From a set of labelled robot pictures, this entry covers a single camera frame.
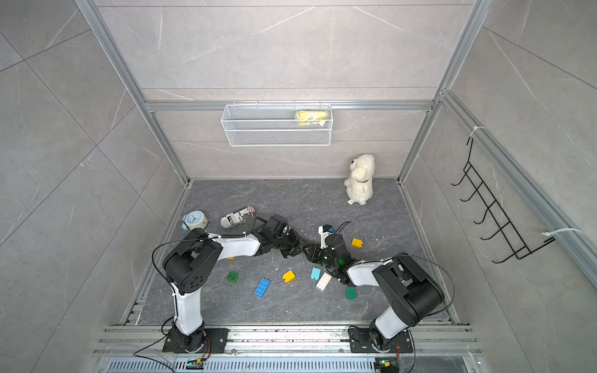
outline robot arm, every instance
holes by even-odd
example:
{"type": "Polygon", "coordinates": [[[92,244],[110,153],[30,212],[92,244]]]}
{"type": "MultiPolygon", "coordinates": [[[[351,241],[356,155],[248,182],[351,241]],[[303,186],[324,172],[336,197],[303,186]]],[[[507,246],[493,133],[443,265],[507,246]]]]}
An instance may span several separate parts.
{"type": "Polygon", "coordinates": [[[319,228],[321,244],[306,243],[286,220],[274,215],[255,234],[215,235],[193,229],[164,260],[173,287],[175,318],[170,338],[187,352],[196,352],[205,341],[201,316],[201,286],[216,261],[239,256],[258,256],[280,249],[284,257],[305,253],[307,259],[326,269],[345,285],[379,286],[390,303],[371,322],[374,346],[386,350],[398,333],[415,326],[444,301],[439,285],[406,253],[382,261],[357,261],[350,255],[342,235],[331,226],[319,228]]]}

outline toy building block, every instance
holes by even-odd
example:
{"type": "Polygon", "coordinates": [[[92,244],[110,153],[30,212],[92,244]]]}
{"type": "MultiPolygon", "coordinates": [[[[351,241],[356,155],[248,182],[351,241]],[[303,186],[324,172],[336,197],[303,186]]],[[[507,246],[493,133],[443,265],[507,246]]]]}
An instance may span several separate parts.
{"type": "Polygon", "coordinates": [[[268,286],[269,280],[261,279],[261,282],[259,283],[259,285],[257,285],[257,289],[255,289],[255,295],[259,298],[263,298],[263,293],[265,293],[265,290],[268,286]]]}
{"type": "Polygon", "coordinates": [[[282,279],[284,280],[285,283],[291,282],[295,278],[297,278],[297,276],[292,271],[288,271],[288,272],[284,273],[284,275],[282,276],[282,279]]]}
{"type": "Polygon", "coordinates": [[[352,246],[360,249],[360,248],[363,247],[363,241],[359,240],[358,238],[353,238],[352,239],[352,246]]]}
{"type": "Polygon", "coordinates": [[[313,270],[311,270],[311,280],[319,280],[320,276],[321,276],[321,269],[313,268],[313,270]]]}
{"type": "Polygon", "coordinates": [[[236,282],[238,280],[238,273],[237,272],[230,272],[228,273],[228,281],[236,282]]]}
{"type": "Polygon", "coordinates": [[[319,279],[319,282],[317,283],[317,288],[321,291],[325,290],[325,287],[328,286],[328,282],[330,282],[330,280],[332,279],[332,275],[324,272],[323,275],[321,275],[321,278],[319,279]]]}
{"type": "Polygon", "coordinates": [[[356,298],[356,290],[350,286],[346,287],[346,298],[354,299],[356,298]]]}

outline blue lego brick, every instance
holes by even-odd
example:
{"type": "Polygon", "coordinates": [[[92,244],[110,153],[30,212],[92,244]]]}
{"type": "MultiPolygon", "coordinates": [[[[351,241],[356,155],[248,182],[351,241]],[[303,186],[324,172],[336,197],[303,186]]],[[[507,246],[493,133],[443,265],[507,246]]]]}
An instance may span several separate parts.
{"type": "Polygon", "coordinates": [[[311,271],[311,280],[319,280],[320,276],[321,276],[321,269],[313,268],[313,270],[311,271]]]}
{"type": "Polygon", "coordinates": [[[257,285],[257,289],[255,289],[255,295],[260,298],[263,298],[263,293],[265,293],[265,290],[268,286],[269,280],[261,279],[261,282],[259,283],[259,285],[257,285]]]}

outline wall tile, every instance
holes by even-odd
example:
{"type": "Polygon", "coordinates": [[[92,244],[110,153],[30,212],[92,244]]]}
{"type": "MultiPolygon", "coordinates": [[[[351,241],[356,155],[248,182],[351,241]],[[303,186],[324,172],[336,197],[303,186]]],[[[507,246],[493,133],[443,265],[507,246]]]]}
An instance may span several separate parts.
{"type": "Polygon", "coordinates": [[[143,88],[391,88],[439,82],[470,5],[100,11],[143,88]]]}
{"type": "Polygon", "coordinates": [[[192,178],[346,177],[350,161],[376,157],[376,177],[396,177],[412,141],[337,141],[329,146],[231,147],[228,142],[173,142],[192,178]]]}
{"type": "Polygon", "coordinates": [[[13,46],[0,34],[0,70],[4,70],[21,60],[21,56],[14,50],[13,46]]]}
{"type": "Polygon", "coordinates": [[[156,112],[170,141],[228,141],[222,112],[156,112]]]}
{"type": "Polygon", "coordinates": [[[164,157],[138,110],[131,110],[98,147],[139,194],[164,157]]]}
{"type": "Polygon", "coordinates": [[[151,207],[162,223],[166,224],[181,191],[180,179],[169,160],[164,157],[141,193],[141,198],[151,207]]]}
{"type": "Polygon", "coordinates": [[[149,101],[198,100],[431,100],[436,87],[409,88],[146,88],[149,101]]]}
{"type": "Polygon", "coordinates": [[[482,29],[453,91],[597,244],[597,90],[482,29]]]}
{"type": "Polygon", "coordinates": [[[98,7],[252,7],[474,4],[473,0],[96,0],[98,7]]]}
{"type": "Polygon", "coordinates": [[[533,369],[467,237],[420,155],[406,180],[406,187],[433,256],[451,273],[456,283],[458,293],[454,308],[459,321],[471,325],[489,369],[495,372],[532,373],[533,369]]]}
{"type": "Polygon", "coordinates": [[[118,324],[164,225],[138,198],[32,372],[81,372],[94,332],[118,324]]]}
{"type": "MultiPolygon", "coordinates": [[[[467,199],[474,187],[466,180],[458,187],[451,185],[463,175],[469,153],[467,138],[467,131],[456,117],[443,110],[427,136],[421,155],[455,212],[528,360],[535,372],[590,371],[597,363],[597,326],[592,322],[597,317],[595,289],[557,242],[521,260],[511,258],[502,264],[492,263],[512,253],[507,242],[499,234],[491,240],[481,240],[496,232],[495,221],[488,216],[482,224],[475,224],[473,221],[481,221],[485,212],[481,198],[475,195],[469,202],[461,202],[460,198],[467,199]]],[[[472,148],[471,162],[523,240],[531,249],[541,246],[545,239],[541,232],[545,228],[476,145],[472,148]]],[[[480,190],[491,203],[485,186],[480,190]]],[[[492,209],[501,220],[497,211],[492,209]]],[[[508,229],[506,234],[516,249],[522,247],[514,230],[508,229]]]]}
{"type": "MultiPolygon", "coordinates": [[[[158,112],[170,141],[227,141],[221,112],[158,112]]],[[[423,110],[337,110],[334,141],[413,140],[423,122],[423,110]]]]}
{"type": "Polygon", "coordinates": [[[23,58],[88,29],[73,0],[6,1],[0,12],[0,32],[23,58]]]}
{"type": "Polygon", "coordinates": [[[338,110],[334,112],[334,141],[414,140],[424,110],[338,110]]]}
{"type": "Polygon", "coordinates": [[[137,199],[95,149],[0,249],[0,371],[27,371],[137,199]]]}
{"type": "Polygon", "coordinates": [[[2,243],[94,144],[25,62],[0,72],[0,102],[2,243]]]}
{"type": "Polygon", "coordinates": [[[592,0],[496,0],[485,27],[596,86],[596,19],[592,0]]]}
{"type": "Polygon", "coordinates": [[[27,62],[96,144],[134,106],[91,31],[27,62]]]}

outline alarm clock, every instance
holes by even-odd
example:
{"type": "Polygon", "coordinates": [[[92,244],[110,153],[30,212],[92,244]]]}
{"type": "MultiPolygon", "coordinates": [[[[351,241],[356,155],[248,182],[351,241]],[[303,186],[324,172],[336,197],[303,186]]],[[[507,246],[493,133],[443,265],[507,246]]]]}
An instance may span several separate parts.
{"type": "Polygon", "coordinates": [[[205,227],[207,227],[207,216],[202,211],[195,210],[183,217],[184,230],[205,229],[205,227]]]}

